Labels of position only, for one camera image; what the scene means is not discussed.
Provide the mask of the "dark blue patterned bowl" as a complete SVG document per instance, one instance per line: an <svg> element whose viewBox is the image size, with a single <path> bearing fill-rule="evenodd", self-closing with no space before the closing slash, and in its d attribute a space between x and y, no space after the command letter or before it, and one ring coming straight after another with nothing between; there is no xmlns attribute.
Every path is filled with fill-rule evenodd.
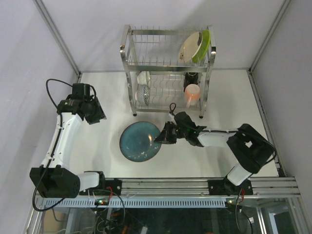
<svg viewBox="0 0 312 234"><path fill-rule="evenodd" d="M139 86L136 93L135 93L135 98L139 104L149 106L150 88L147 85Z"/></svg>

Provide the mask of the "black mug cream inside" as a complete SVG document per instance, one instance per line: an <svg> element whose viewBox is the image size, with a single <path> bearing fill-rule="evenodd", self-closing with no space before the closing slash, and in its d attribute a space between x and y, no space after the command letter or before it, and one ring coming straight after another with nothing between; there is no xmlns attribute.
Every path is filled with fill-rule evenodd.
<svg viewBox="0 0 312 234"><path fill-rule="evenodd" d="M185 74L184 83L183 83L183 88L184 88L183 91L185 91L186 87L190 84L198 85L198 73L187 72Z"/></svg>

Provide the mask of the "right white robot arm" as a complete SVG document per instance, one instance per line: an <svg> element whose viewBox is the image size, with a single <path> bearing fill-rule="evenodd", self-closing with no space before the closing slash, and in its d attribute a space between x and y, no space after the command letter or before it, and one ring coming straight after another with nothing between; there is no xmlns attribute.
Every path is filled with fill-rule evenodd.
<svg viewBox="0 0 312 234"><path fill-rule="evenodd" d="M276 148L247 123L234 130L217 130L196 125L186 112L172 115L173 120L165 123L154 142L175 144L183 138L192 146L222 147L232 151L237 164L216 188L218 194L234 195L250 176L275 160Z"/></svg>

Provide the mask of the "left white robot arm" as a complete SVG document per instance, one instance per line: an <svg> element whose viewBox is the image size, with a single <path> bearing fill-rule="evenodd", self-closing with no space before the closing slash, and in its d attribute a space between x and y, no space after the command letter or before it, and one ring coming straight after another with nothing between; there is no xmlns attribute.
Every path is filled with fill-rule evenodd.
<svg viewBox="0 0 312 234"><path fill-rule="evenodd" d="M34 193L44 198L75 198L79 192L99 186L104 179L101 171L70 171L73 144L82 122L92 125L106 119L92 85L74 83L71 87L71 94L56 105L57 124L48 152L41 165L30 171Z"/></svg>

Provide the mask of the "cream plate with floral print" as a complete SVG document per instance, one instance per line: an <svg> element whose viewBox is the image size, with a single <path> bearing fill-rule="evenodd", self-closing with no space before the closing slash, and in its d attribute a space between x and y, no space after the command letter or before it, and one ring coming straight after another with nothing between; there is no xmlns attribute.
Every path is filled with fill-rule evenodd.
<svg viewBox="0 0 312 234"><path fill-rule="evenodd" d="M188 62L199 51L202 44L202 33L195 32L191 34L183 43L179 50L178 61L179 62Z"/></svg>

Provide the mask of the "pink ceramic mug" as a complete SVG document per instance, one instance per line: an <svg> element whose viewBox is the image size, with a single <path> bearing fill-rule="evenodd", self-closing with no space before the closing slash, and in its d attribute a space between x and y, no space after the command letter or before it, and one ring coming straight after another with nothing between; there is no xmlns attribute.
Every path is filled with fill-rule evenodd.
<svg viewBox="0 0 312 234"><path fill-rule="evenodd" d="M197 84L189 84L185 88L184 99L186 108L197 105L200 100L200 87Z"/></svg>

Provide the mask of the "stainless steel dish rack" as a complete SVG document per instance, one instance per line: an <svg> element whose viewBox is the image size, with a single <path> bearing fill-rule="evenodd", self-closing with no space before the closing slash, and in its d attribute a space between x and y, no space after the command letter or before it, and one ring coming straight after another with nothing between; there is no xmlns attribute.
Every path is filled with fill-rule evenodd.
<svg viewBox="0 0 312 234"><path fill-rule="evenodd" d="M185 40L195 32L210 33L208 50L202 60L181 61L180 48ZM167 112L170 103L177 104L178 110L186 110L183 83L187 73L198 75L200 87L199 102L191 106L200 118L204 117L208 104L208 91L216 57L216 42L213 27L185 29L139 28L125 25L121 43L120 56L126 75L128 99L133 116L138 112ZM150 102L141 104L135 98L139 89L138 76L149 72Z"/></svg>

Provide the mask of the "lime green plate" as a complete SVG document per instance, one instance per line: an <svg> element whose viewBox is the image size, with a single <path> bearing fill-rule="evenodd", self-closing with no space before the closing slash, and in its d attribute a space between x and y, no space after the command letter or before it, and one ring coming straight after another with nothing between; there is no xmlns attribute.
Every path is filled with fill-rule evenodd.
<svg viewBox="0 0 312 234"><path fill-rule="evenodd" d="M211 42L211 34L209 30L204 30L202 32L199 32L199 36L197 40L198 50L195 53L195 55L192 57L193 63L199 63L200 61L203 60L203 58L207 54L210 42Z"/></svg>

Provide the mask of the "teal patterned white bowl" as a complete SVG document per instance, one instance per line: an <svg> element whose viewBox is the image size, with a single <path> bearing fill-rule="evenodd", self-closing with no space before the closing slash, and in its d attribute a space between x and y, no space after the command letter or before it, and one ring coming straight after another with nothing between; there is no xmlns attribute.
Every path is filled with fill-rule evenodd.
<svg viewBox="0 0 312 234"><path fill-rule="evenodd" d="M151 87L151 75L149 71L142 71L137 76L138 85L146 85L148 88Z"/></svg>

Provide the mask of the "blue glazed ceramic plate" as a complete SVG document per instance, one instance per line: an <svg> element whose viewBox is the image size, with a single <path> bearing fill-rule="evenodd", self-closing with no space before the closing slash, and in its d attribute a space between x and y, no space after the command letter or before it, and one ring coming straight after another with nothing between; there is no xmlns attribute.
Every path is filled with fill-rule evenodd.
<svg viewBox="0 0 312 234"><path fill-rule="evenodd" d="M120 151L126 159L132 162L148 161L160 151L161 144L155 142L159 135L160 130L150 122L132 123L120 136Z"/></svg>

